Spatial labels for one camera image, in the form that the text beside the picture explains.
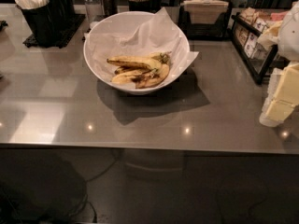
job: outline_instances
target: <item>bunch of bananas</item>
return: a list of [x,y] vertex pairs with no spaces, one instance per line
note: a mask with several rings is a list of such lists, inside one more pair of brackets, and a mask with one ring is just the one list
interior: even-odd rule
[[148,56],[114,56],[108,63],[119,66],[111,82],[135,83],[136,89],[160,84],[169,74],[170,52],[154,52]]

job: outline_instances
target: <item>countertop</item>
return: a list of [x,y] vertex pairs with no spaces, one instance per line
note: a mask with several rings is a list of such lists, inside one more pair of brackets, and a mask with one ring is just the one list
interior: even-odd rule
[[120,147],[299,153],[298,110],[276,127],[259,122],[257,86],[231,41],[190,41],[200,54],[170,86],[146,96],[116,91],[84,61],[85,20],[67,47],[27,48],[31,32],[0,5],[0,147]]

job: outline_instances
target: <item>napkin holder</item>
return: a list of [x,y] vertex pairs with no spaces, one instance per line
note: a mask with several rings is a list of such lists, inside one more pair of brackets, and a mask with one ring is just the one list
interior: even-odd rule
[[[218,13],[217,11],[215,12],[214,7],[205,7],[205,13],[201,14],[200,10],[203,7],[197,5],[199,10],[195,14],[195,16],[197,16],[197,20],[192,20],[192,16],[194,16],[194,14],[190,14],[190,12],[186,11],[183,4],[180,5],[178,26],[188,39],[222,40],[227,36],[226,30],[231,16],[232,2],[230,0],[220,1],[226,1],[228,6],[224,11],[222,10]],[[200,16],[203,16],[204,18],[207,12],[211,12],[213,16],[216,16],[216,20],[212,23],[197,22],[200,21]]]

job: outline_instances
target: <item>white parchment paper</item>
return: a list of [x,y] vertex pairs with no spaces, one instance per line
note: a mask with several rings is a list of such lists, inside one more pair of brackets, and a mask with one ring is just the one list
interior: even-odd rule
[[[140,56],[156,51],[170,51],[170,72],[166,80],[160,84],[164,86],[179,77],[198,55],[198,52],[190,51],[186,36],[173,23],[165,8],[156,14],[147,13],[145,16],[132,12],[121,15],[122,17],[115,17],[121,18],[118,21],[113,18],[101,21],[101,24],[97,24],[91,30],[85,41],[85,56],[90,68],[109,85],[120,86],[110,82],[117,67],[107,63],[108,57]],[[127,86],[127,89],[134,88],[134,84]]]

